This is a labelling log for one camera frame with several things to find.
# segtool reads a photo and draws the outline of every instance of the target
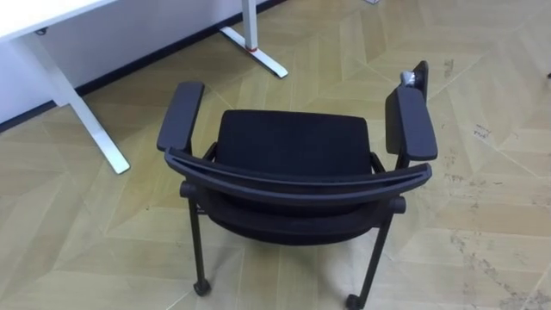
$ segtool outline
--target herringbone parquet floor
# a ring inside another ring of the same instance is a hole
[[[181,178],[155,140],[176,84],[204,81],[197,153],[227,109],[360,115],[385,164],[384,99],[430,63],[434,177],[396,217],[367,309],[551,309],[551,3],[288,0],[259,17],[271,76],[215,35],[86,97],[132,169],[71,108],[0,135],[0,309],[342,309],[374,234],[289,248],[201,218],[212,294],[192,291]]]

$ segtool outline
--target white metal leg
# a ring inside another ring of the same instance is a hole
[[[42,46],[36,34],[27,34],[11,41],[24,60],[35,68],[36,73],[50,82],[52,99],[59,106],[69,103],[75,110],[80,121],[86,127],[94,141],[102,150],[103,155],[109,161],[117,174],[128,168],[130,164],[122,156],[121,152],[105,132],[97,118],[92,114],[83,98],[72,88],[67,77],[58,68],[48,51]]]
[[[220,31],[228,39],[243,47],[245,51],[266,68],[272,70],[279,78],[286,77],[288,75],[287,70],[258,48],[257,2],[255,0],[241,0],[241,3],[243,5],[245,37],[229,27],[224,27]]]
[[[241,0],[243,6],[243,24],[245,25],[245,46],[249,52],[258,48],[257,2]]]

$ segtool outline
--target desk tabletop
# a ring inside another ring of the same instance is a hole
[[[52,26],[116,0],[0,0],[0,42]]]

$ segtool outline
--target white desk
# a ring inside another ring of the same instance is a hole
[[[42,46],[34,32],[99,8],[115,0],[16,0],[0,2],[0,42],[7,41],[37,75],[49,81],[50,96],[58,106],[70,104],[116,173],[130,164],[108,136],[84,100]]]

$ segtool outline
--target office chair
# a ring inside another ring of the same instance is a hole
[[[363,309],[395,214],[406,211],[400,194],[425,184],[437,156],[426,107],[426,62],[402,74],[386,101],[387,151],[398,155],[385,171],[369,150],[363,118],[297,112],[229,110],[218,141],[192,156],[191,134],[204,86],[182,83],[161,126],[157,148],[185,176],[180,195],[189,202],[195,252],[195,292],[207,294],[198,210],[238,235],[278,245],[326,245],[378,227],[360,295],[346,300]]]

